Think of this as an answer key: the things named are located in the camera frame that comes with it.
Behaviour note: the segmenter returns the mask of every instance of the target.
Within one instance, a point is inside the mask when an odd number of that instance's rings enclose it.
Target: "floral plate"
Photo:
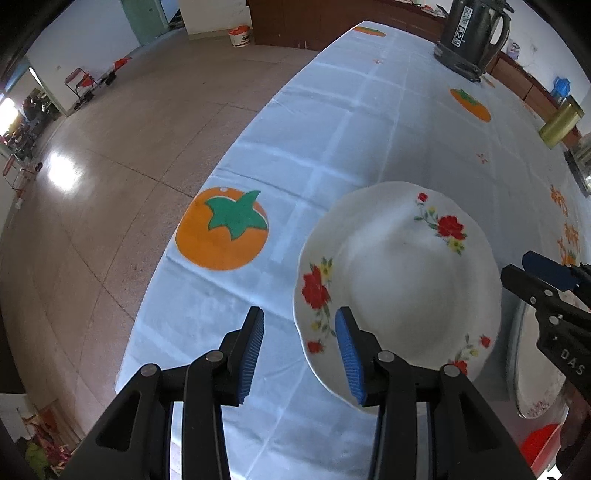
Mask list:
[[[571,292],[560,292],[562,300],[587,308]],[[507,387],[517,410],[525,419],[536,419],[553,404],[564,400],[560,397],[566,377],[538,350],[540,336],[535,309],[524,301],[515,312],[507,355]]]
[[[499,331],[501,281],[486,236],[441,193],[406,182],[337,201],[300,254],[294,317],[312,371],[351,396],[335,338],[349,306],[362,330],[409,363],[480,373]]]

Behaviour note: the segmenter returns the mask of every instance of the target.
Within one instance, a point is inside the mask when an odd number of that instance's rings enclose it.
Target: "blue container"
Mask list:
[[[552,90],[552,95],[558,103],[562,103],[566,97],[569,96],[570,93],[570,82],[566,78],[556,77],[554,79],[554,90]]]

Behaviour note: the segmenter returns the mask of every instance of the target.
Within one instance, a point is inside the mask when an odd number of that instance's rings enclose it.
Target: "kettle handle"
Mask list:
[[[482,57],[482,61],[480,62],[480,69],[483,72],[486,70],[486,66],[491,62],[495,55],[500,52],[501,48],[503,48],[503,45],[505,45],[507,39],[509,39],[509,23],[511,22],[511,17],[505,11],[501,13],[501,16],[503,20],[501,36],[499,36],[499,40],[497,40],[494,45],[490,45],[488,47],[487,52]]]

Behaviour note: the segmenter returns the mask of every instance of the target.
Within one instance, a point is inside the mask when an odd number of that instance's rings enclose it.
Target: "tablecloth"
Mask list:
[[[237,270],[192,264],[171,239],[135,321],[116,383],[137,369],[189,364],[239,328],[251,305],[265,336],[251,394],[223,408],[232,475],[248,479],[366,478],[375,418],[334,397],[304,359],[293,320],[298,255],[344,194],[403,180],[452,198],[480,224],[499,269],[535,250],[588,258],[591,213],[543,122],[495,79],[468,80],[433,58],[427,40],[384,25],[350,30],[285,85],[227,151],[202,190],[260,190],[261,253]],[[452,95],[488,109],[477,118]],[[544,425],[518,417],[505,381],[517,299],[504,292],[499,340],[475,384],[517,442]],[[180,443],[175,409],[173,442]]]

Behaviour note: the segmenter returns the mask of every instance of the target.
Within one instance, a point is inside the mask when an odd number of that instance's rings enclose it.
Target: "electric kettle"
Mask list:
[[[509,38],[511,18],[505,9],[515,12],[505,0],[454,0],[433,52],[435,58],[471,82],[480,82],[486,66]],[[501,35],[491,44],[499,20]]]

